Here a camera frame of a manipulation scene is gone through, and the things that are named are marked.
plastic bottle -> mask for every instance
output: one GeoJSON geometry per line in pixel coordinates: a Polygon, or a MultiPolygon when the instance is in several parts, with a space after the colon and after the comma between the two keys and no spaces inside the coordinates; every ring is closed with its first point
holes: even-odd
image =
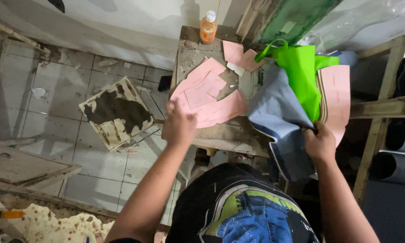
{"type": "Polygon", "coordinates": [[[200,39],[204,44],[210,44],[215,40],[216,30],[218,29],[218,21],[216,13],[212,10],[205,14],[200,25],[200,39]]]}

person's left hand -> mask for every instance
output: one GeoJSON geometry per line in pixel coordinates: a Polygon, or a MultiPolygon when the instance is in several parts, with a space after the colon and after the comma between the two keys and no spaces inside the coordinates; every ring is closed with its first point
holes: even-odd
{"type": "Polygon", "coordinates": [[[196,135],[196,117],[185,114],[177,100],[169,100],[166,108],[167,120],[162,131],[162,138],[169,145],[190,146],[196,135]]]}

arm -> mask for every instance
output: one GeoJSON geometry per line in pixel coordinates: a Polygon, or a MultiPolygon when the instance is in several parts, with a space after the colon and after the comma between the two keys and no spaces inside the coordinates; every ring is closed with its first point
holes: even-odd
{"type": "Polygon", "coordinates": [[[196,134],[195,116],[185,115],[177,102],[168,102],[167,117],[163,128],[167,146],[124,205],[106,243],[122,238],[154,240],[177,171],[196,134]]]}
{"type": "Polygon", "coordinates": [[[318,173],[319,195],[327,242],[379,243],[377,235],[354,199],[335,160],[336,139],[320,121],[318,134],[304,132],[305,148],[318,173]]]}

bottle label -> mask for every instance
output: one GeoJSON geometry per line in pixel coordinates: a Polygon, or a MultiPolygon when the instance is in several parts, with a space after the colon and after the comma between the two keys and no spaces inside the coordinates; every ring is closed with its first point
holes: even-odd
{"type": "Polygon", "coordinates": [[[212,33],[212,35],[210,35],[209,33],[205,33],[203,31],[200,30],[200,38],[203,41],[211,41],[215,38],[216,36],[216,30],[212,33]]]}

worn tabletop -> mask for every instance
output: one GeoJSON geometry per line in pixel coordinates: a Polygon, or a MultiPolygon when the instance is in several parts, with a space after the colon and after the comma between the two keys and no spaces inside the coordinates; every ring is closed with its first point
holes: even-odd
{"type": "MultiPolygon", "coordinates": [[[[214,58],[226,67],[227,62],[224,60],[222,40],[238,42],[239,39],[233,28],[219,25],[215,40],[211,44],[205,45],[200,41],[200,29],[182,26],[170,96],[175,87],[186,79],[187,75],[199,66],[205,58],[214,58]]],[[[219,92],[216,97],[217,100],[223,99],[237,89],[237,86],[230,88],[230,85],[238,84],[238,75],[229,68],[219,76],[227,82],[227,85],[219,92]]],[[[193,144],[268,157],[267,149],[260,145],[264,144],[264,139],[264,136],[252,129],[247,117],[238,116],[222,124],[198,129],[193,144]]]]}

